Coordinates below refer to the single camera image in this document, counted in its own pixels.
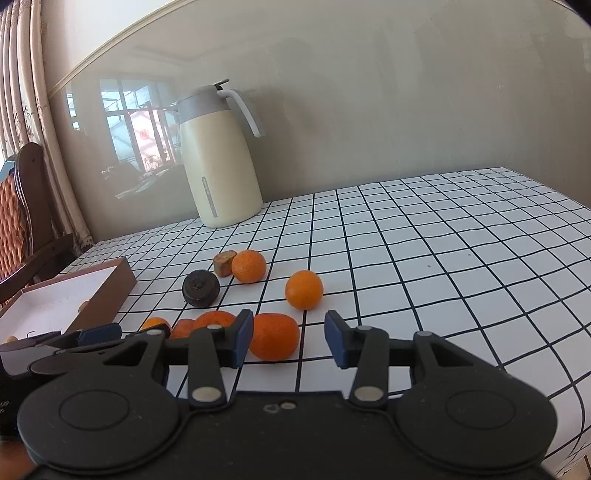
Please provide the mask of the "person's hand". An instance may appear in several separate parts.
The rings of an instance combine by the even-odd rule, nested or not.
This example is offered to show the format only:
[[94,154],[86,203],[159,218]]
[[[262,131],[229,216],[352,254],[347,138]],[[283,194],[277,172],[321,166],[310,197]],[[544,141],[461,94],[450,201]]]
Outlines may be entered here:
[[18,480],[35,469],[20,441],[0,442],[0,480]]

